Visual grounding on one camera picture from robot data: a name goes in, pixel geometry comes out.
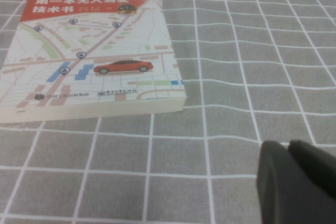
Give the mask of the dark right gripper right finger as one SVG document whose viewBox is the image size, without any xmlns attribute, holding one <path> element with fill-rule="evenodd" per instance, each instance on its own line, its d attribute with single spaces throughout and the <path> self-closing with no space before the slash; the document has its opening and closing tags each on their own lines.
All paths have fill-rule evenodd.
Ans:
<svg viewBox="0 0 336 224">
<path fill-rule="evenodd" d="M 288 152 L 307 177 L 335 199 L 335 157 L 301 140 L 292 140 Z"/>
</svg>

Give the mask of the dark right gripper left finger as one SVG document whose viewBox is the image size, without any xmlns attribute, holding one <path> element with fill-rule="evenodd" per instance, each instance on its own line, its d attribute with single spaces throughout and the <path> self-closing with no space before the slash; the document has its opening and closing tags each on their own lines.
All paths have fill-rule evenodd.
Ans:
<svg viewBox="0 0 336 224">
<path fill-rule="evenodd" d="M 262 144 L 256 184 L 263 223 L 335 223 L 335 199 L 278 142 Z"/>
</svg>

